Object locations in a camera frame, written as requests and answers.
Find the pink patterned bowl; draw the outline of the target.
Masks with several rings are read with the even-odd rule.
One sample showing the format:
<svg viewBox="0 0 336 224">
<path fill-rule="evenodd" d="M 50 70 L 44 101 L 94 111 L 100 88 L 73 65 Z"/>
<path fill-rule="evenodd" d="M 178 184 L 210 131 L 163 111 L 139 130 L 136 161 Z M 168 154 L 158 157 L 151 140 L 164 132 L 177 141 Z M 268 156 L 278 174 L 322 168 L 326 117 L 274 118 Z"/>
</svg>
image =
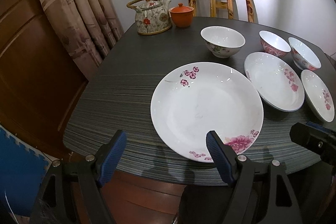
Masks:
<svg viewBox="0 0 336 224">
<path fill-rule="evenodd" d="M 266 53 L 277 57 L 284 57 L 291 51 L 290 45 L 280 36 L 269 31 L 260 31 L 260 43 Z"/>
</svg>

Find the white pink floral bowl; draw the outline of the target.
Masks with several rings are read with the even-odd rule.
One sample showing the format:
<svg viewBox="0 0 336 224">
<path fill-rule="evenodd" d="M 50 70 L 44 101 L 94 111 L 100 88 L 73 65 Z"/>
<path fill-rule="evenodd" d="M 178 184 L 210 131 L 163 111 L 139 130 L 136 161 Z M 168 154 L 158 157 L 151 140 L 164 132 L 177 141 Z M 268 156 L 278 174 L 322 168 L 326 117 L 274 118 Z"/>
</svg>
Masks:
<svg viewBox="0 0 336 224">
<path fill-rule="evenodd" d="M 321 62 L 317 55 L 302 41 L 290 37 L 291 56 L 295 65 L 301 70 L 316 71 L 321 68 Z"/>
</svg>

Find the beige patterned curtain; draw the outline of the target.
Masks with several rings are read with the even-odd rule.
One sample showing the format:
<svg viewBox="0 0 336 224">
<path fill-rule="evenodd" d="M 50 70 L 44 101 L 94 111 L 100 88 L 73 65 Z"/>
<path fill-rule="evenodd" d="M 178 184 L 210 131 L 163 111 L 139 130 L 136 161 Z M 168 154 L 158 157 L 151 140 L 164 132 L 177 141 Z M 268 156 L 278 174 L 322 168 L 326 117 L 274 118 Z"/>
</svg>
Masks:
<svg viewBox="0 0 336 224">
<path fill-rule="evenodd" d="M 91 80 L 123 36 L 111 0 L 40 0 L 52 28 L 83 75 Z"/>
</svg>

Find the blue foam mat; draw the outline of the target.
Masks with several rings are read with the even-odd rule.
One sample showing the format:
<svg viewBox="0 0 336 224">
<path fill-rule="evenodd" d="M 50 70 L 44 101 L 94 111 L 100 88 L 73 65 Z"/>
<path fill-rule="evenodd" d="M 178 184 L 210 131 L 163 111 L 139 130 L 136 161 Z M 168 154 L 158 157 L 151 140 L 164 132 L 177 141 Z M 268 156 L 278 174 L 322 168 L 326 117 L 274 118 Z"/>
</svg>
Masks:
<svg viewBox="0 0 336 224">
<path fill-rule="evenodd" d="M 1 202 L 17 215 L 29 217 L 51 162 L 1 127 Z"/>
</svg>

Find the brown wooden door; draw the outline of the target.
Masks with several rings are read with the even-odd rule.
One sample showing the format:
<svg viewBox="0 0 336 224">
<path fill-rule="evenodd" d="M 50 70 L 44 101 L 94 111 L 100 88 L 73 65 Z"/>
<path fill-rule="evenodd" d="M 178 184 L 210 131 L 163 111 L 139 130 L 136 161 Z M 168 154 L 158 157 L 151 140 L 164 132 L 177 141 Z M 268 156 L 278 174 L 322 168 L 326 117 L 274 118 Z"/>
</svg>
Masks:
<svg viewBox="0 0 336 224">
<path fill-rule="evenodd" d="M 25 143 L 68 159 L 64 129 L 87 84 L 39 0 L 1 0 L 1 125 Z"/>
</svg>

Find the medium white floral plate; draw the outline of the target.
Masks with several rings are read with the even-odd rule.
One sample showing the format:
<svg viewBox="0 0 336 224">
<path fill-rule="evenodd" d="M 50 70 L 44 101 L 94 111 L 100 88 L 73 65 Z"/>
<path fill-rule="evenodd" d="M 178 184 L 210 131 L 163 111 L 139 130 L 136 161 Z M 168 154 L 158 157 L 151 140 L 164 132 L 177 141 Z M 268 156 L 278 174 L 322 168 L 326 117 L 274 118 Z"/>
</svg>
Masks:
<svg viewBox="0 0 336 224">
<path fill-rule="evenodd" d="M 246 57 L 244 70 L 269 106 L 289 113 L 303 105 L 303 84 L 294 69 L 282 59 L 269 53 L 254 52 Z"/>
</svg>

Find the floral ceramic teapot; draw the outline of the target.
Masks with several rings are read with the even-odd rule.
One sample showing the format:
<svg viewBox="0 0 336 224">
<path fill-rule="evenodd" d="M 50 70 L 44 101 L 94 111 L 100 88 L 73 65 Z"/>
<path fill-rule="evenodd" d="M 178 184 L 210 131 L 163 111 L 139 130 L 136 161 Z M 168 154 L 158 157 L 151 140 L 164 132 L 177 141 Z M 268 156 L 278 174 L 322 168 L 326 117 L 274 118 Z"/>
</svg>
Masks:
<svg viewBox="0 0 336 224">
<path fill-rule="evenodd" d="M 135 24 L 139 35 L 156 35 L 169 30 L 171 0 L 133 0 L 126 4 L 135 11 Z"/>
</svg>

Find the white bowl green floral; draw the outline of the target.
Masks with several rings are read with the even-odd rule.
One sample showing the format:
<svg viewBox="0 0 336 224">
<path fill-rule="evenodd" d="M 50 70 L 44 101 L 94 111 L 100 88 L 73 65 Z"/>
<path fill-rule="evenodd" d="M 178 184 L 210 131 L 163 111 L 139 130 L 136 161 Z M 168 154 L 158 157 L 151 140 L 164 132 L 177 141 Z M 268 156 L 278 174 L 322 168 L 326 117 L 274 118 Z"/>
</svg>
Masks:
<svg viewBox="0 0 336 224">
<path fill-rule="evenodd" d="M 245 45 L 240 32 L 223 26 L 209 26 L 201 30 L 207 49 L 216 57 L 226 59 L 238 53 Z"/>
</svg>

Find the large white floral plate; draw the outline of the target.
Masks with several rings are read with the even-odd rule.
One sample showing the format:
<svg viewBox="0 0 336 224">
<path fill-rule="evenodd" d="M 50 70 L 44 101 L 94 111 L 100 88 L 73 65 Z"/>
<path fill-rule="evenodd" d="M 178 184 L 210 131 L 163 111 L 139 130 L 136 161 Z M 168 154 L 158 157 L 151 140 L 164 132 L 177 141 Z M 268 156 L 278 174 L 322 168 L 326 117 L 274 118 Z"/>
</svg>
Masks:
<svg viewBox="0 0 336 224">
<path fill-rule="evenodd" d="M 214 130 L 220 140 L 243 154 L 258 138 L 264 108 L 251 82 L 226 65 L 197 62 L 168 73 L 151 98 L 153 126 L 177 154 L 211 163 L 206 135 Z"/>
</svg>

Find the orange lidded clay cup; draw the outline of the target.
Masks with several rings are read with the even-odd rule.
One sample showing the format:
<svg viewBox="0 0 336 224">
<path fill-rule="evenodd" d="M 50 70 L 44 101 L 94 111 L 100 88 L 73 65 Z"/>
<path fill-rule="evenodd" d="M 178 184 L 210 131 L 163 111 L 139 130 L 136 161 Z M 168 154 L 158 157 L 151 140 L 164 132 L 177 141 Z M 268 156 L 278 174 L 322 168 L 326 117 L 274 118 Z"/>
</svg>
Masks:
<svg viewBox="0 0 336 224">
<path fill-rule="evenodd" d="M 176 7 L 169 9 L 173 23 L 179 28 L 186 28 L 192 24 L 194 8 L 179 3 Z"/>
</svg>

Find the small white floral plate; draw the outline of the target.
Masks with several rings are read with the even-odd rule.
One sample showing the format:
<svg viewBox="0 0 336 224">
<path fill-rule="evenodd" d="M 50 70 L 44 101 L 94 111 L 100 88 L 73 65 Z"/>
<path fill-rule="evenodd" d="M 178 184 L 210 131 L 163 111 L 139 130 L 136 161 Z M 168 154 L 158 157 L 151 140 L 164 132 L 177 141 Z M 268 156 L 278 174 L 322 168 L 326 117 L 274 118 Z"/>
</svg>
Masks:
<svg viewBox="0 0 336 224">
<path fill-rule="evenodd" d="M 335 117 L 334 102 L 323 80 L 313 71 L 305 69 L 301 72 L 301 82 L 306 101 L 317 118 L 323 122 L 332 122 Z"/>
</svg>

